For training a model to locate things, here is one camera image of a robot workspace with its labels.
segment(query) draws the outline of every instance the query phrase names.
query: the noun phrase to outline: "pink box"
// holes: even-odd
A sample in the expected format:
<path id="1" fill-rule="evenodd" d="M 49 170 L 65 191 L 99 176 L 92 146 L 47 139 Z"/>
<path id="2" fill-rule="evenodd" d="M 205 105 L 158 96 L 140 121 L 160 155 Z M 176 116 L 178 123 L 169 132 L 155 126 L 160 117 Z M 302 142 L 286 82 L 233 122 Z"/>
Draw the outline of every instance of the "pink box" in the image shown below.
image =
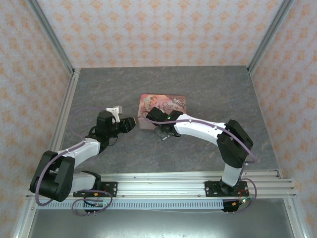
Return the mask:
<path id="1" fill-rule="evenodd" d="M 186 97 L 175 95 L 142 94 L 138 111 L 138 122 L 141 129 L 155 129 L 155 125 L 146 121 L 142 117 L 143 112 L 150 111 L 153 107 L 157 107 L 167 114 L 170 114 L 173 110 L 186 113 Z"/>

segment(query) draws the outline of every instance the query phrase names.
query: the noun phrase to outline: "wall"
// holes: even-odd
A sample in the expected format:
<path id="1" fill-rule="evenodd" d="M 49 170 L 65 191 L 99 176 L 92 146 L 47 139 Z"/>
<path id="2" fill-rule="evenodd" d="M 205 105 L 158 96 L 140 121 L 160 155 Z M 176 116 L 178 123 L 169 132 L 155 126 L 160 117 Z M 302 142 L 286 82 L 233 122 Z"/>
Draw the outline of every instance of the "wall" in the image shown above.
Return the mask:
<path id="1" fill-rule="evenodd" d="M 282 0 L 39 0 L 74 67 L 248 65 Z"/>
<path id="2" fill-rule="evenodd" d="M 283 174 L 317 234 L 317 2 L 296 0 L 253 75 Z"/>
<path id="3" fill-rule="evenodd" d="M 25 0 L 0 2 L 0 237 L 12 237 L 69 75 Z"/>

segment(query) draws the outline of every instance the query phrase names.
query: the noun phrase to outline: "gray floor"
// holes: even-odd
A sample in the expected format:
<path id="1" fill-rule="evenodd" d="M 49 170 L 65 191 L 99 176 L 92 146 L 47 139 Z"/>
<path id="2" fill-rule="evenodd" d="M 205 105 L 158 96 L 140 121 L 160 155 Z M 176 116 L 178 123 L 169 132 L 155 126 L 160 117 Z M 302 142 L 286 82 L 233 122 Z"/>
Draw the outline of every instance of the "gray floor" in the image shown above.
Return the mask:
<path id="1" fill-rule="evenodd" d="M 81 69 L 70 115 L 84 107 L 122 105 L 123 117 L 136 117 L 144 93 L 185 95 L 187 113 L 193 117 L 237 120 L 253 139 L 252 151 L 261 161 L 247 169 L 278 169 L 245 66 Z M 83 112 L 73 127 L 86 135 L 97 115 Z M 63 148 L 77 142 L 67 127 Z M 219 171 L 224 162 L 218 148 L 206 141 L 186 135 L 161 141 L 154 131 L 135 128 L 78 168 L 96 173 Z"/>
<path id="2" fill-rule="evenodd" d="M 262 200 L 243 213 L 204 214 L 108 210 L 76 217 L 37 210 L 29 238 L 292 238 L 282 199 Z"/>

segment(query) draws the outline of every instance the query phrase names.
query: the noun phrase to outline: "orange patterned wallpaper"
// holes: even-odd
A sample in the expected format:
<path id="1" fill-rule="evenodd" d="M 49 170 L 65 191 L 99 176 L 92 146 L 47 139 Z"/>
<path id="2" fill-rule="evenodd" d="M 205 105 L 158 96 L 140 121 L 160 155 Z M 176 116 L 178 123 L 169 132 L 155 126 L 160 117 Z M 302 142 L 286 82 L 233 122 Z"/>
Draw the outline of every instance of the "orange patterned wallpaper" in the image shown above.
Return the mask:
<path id="1" fill-rule="evenodd" d="M 74 67 L 248 65 L 283 0 L 39 0 Z"/>
<path id="2" fill-rule="evenodd" d="M 25 0 L 0 1 L 0 237 L 15 230 L 69 75 Z"/>
<path id="3" fill-rule="evenodd" d="M 283 174 L 317 234 L 317 1 L 297 0 L 253 82 Z"/>

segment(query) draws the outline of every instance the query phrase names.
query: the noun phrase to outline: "black mounting plate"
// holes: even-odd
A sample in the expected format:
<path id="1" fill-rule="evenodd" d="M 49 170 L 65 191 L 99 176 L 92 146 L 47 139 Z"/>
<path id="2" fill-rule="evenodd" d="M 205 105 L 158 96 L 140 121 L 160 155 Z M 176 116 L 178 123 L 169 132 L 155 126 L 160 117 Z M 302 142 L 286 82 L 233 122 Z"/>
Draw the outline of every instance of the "black mounting plate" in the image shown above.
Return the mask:
<path id="1" fill-rule="evenodd" d="M 206 181 L 205 182 L 205 193 L 206 197 L 228 197 L 220 187 L 220 181 Z M 231 193 L 231 197 L 239 197 L 239 190 L 247 190 L 248 184 L 245 181 L 238 181 L 235 190 Z M 241 197 L 248 197 L 249 192 L 242 191 Z"/>
<path id="2" fill-rule="evenodd" d="M 118 182 L 101 182 L 103 191 L 106 191 L 112 195 L 112 197 L 117 197 Z M 74 197 L 109 197 L 107 194 L 100 193 L 95 196 L 94 192 L 75 192 Z"/>

